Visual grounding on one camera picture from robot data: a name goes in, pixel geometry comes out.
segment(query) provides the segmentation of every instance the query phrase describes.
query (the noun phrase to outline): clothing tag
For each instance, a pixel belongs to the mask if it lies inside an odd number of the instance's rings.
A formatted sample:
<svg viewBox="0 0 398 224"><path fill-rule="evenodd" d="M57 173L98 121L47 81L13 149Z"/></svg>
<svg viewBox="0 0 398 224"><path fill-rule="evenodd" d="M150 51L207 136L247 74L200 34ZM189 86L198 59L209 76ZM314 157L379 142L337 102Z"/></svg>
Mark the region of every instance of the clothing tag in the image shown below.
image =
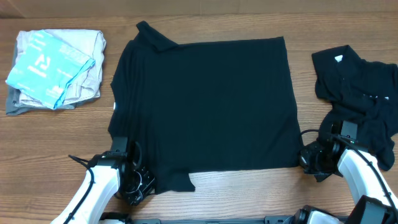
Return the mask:
<svg viewBox="0 0 398 224"><path fill-rule="evenodd" d="M343 59L343 56L342 56L342 55L339 55L339 56L336 56L336 57L335 57L335 60L336 60L337 62L341 62L342 59Z"/></svg>

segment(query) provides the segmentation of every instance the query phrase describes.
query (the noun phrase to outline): wooden table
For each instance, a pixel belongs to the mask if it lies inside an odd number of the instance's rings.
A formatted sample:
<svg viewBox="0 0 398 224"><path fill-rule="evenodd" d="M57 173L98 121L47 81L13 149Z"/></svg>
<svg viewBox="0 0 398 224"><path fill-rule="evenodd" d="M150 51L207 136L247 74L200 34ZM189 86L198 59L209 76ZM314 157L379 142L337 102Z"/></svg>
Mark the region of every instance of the wooden table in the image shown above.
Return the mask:
<svg viewBox="0 0 398 224"><path fill-rule="evenodd" d="M311 53L350 44L366 60L398 62L396 12L0 20L0 223L53 220L85 176L85 169L67 155L89 159L109 149L107 128L114 102L109 84L125 45L137 34L135 25L142 20L179 44L284 36L301 130L318 128L331 109L315 96ZM6 116L4 81L15 38L20 30L48 28L103 31L108 43L101 98L73 111ZM306 135L305 144L314 139L315 135ZM398 166L384 177L398 193ZM135 208L113 198L106 211L176 220L290 215L306 204L347 215L354 207L342 178L333 176L319 184L299 167L197 173L191 178L196 192L150 196Z"/></svg>

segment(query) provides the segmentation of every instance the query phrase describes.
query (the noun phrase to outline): brown floor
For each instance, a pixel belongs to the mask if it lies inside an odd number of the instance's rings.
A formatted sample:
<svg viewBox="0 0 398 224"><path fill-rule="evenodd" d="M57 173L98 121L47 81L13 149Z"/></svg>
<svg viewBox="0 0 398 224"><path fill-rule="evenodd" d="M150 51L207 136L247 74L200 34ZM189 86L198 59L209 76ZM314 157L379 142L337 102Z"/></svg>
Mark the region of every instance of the brown floor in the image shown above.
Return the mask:
<svg viewBox="0 0 398 224"><path fill-rule="evenodd" d="M113 112L109 87L119 57L146 20L179 44L284 36L298 121L317 128L331 106L316 98L311 53L350 44L366 60L398 62L398 13L258 14L234 16L109 17L102 19L0 20L0 223L48 223L69 203L85 170L67 157L91 158L109 149ZM101 98L73 111L35 111L5 115L14 41L19 30L72 28L102 30L108 42ZM305 143L315 136L305 136ZM151 196L136 208L113 198L107 211L129 210L134 218L259 218L288 215L309 204L347 215L353 200L347 184L333 176L322 183L301 168L191 175L194 193ZM384 173L398 193L398 166Z"/></svg>

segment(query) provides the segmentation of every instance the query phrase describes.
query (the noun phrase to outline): black garment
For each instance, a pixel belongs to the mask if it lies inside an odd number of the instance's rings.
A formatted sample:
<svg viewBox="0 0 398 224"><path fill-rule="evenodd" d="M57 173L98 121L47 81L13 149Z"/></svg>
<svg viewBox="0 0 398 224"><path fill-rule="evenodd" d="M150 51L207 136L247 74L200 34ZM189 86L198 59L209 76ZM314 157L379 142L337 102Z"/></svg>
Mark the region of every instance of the black garment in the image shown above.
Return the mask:
<svg viewBox="0 0 398 224"><path fill-rule="evenodd" d="M109 133L146 152L156 192L189 172L298 165L297 106L282 37L181 44L146 22L120 58Z"/></svg>
<svg viewBox="0 0 398 224"><path fill-rule="evenodd" d="M337 62L339 55L343 58ZM397 65L367 62L348 45L314 53L312 60L315 92L333 105L320 126L320 139L328 138L334 121L357 123L357 140L371 147L380 168L389 170L394 164L391 137L398 132Z"/></svg>

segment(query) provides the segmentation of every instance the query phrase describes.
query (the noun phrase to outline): black fabric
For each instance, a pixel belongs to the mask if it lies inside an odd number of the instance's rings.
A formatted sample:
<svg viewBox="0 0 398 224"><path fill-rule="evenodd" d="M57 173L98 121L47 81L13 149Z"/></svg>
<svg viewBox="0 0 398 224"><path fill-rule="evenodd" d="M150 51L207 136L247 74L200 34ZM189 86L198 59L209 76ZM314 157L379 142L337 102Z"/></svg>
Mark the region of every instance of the black fabric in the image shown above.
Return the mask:
<svg viewBox="0 0 398 224"><path fill-rule="evenodd" d="M337 62L336 56L342 55ZM317 73L315 92L333 109L320 126L325 141L334 121L358 124L357 140L376 154L379 167L394 164L391 137L398 132L398 68L396 64L367 62L348 45L312 55Z"/></svg>
<svg viewBox="0 0 398 224"><path fill-rule="evenodd" d="M178 45L137 28L111 84L109 132L140 143L157 193L195 190L190 172L298 165L283 37Z"/></svg>

